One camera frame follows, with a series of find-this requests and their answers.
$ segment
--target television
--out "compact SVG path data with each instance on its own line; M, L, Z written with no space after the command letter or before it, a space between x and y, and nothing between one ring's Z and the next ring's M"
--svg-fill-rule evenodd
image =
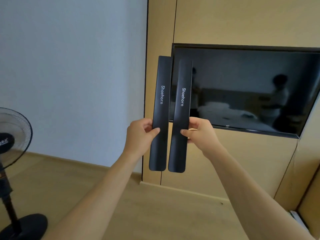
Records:
M192 60L190 116L213 127L298 138L320 90L320 48L172 44L169 120L180 60Z

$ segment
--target forearm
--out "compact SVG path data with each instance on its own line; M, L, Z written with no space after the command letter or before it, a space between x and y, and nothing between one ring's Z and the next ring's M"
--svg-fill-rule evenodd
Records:
M136 164L121 155L103 179L58 223L44 240L100 240Z
M250 240L313 239L249 176L225 148L219 146L206 156L214 166Z

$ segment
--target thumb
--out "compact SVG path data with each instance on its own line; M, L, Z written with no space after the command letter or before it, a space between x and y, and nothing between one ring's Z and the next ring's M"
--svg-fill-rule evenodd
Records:
M154 128L153 130L149 131L148 134L151 136L153 140L159 132L160 132L160 128Z
M180 133L186 137L189 137L191 138L192 137L192 134L195 132L196 130L188 130L188 129L182 129L180 131Z

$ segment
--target wooden floor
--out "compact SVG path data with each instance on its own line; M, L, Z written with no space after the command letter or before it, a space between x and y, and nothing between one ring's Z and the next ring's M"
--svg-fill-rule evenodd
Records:
M19 217L42 213L49 230L102 178L108 168L40 155L8 169ZM230 203L139 184L133 174L103 239L247 239ZM9 224L0 205L0 229Z

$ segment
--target electric fan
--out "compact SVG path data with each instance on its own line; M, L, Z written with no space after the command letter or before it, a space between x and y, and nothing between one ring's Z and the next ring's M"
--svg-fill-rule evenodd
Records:
M40 240L48 221L42 214L18 219L11 202L10 187L5 169L14 164L28 149L32 139L30 122L21 113L0 108L0 198L11 224L0 232L0 240Z

